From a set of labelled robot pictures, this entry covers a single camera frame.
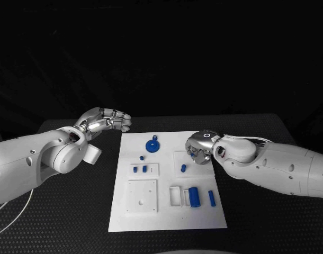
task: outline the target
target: black table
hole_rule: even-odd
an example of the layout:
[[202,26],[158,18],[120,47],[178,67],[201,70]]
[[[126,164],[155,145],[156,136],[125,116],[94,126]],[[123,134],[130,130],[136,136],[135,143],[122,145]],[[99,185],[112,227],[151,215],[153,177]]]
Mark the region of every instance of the black table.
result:
[[[275,114],[136,117],[132,132],[198,131],[264,137],[295,144]],[[51,120],[40,133],[73,125]],[[237,253],[323,253],[323,199],[279,194],[231,178],[214,161],[227,229],[109,232],[122,132],[104,131],[93,144],[96,165],[81,162],[34,191],[21,219],[0,235],[0,253],[158,253],[220,249]],[[29,193],[0,212],[0,229],[18,216]]]

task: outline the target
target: robotic hand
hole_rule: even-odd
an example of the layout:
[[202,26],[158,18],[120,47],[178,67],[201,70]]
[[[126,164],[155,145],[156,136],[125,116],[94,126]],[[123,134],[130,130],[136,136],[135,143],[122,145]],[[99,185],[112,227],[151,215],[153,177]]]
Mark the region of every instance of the robotic hand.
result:
[[[263,140],[264,144],[249,139]],[[236,179],[283,194],[323,198],[323,155],[305,148],[256,137],[221,137],[205,130],[188,139],[187,151],[201,165],[214,155]]]
[[14,200],[81,161],[96,164],[102,150],[89,144],[103,130],[129,131],[132,116],[107,108],[86,112],[74,126],[0,142],[0,204]]

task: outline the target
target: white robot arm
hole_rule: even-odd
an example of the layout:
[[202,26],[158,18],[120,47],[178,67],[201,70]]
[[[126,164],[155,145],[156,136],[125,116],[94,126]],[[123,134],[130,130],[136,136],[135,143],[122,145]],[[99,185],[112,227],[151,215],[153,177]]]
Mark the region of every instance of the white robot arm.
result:
[[323,155],[289,144],[253,143],[250,137],[221,135],[214,131],[195,133],[187,150],[197,164],[211,162],[214,155],[236,179],[283,194],[323,198]]
[[129,131],[132,117],[120,111],[94,108],[74,126],[0,142],[0,204],[14,200],[81,161],[96,164],[102,150],[89,144],[103,130]]

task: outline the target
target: blue cap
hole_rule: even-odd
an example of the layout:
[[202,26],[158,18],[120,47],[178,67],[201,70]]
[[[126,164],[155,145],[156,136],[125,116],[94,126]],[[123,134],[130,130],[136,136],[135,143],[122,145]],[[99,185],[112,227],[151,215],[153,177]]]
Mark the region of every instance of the blue cap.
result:
[[149,140],[148,143],[146,143],[146,150],[149,152],[158,152],[159,149],[161,149],[161,143],[158,141],[158,136],[153,135],[152,140]]

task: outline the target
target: table surface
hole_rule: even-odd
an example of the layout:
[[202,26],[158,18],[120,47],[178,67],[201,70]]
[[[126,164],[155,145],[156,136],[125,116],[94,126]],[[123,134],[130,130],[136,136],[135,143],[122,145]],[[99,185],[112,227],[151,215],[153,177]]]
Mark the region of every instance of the table surface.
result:
[[[50,120],[40,133],[76,120]],[[275,114],[133,118],[132,132],[197,131],[264,137],[295,144]],[[236,253],[323,253],[323,199],[279,194],[231,178],[214,161],[227,229],[109,232],[122,132],[93,141],[96,165],[53,177],[35,189],[22,217],[0,235],[0,253],[158,253],[214,249]],[[29,193],[0,211],[0,230],[18,216]]]

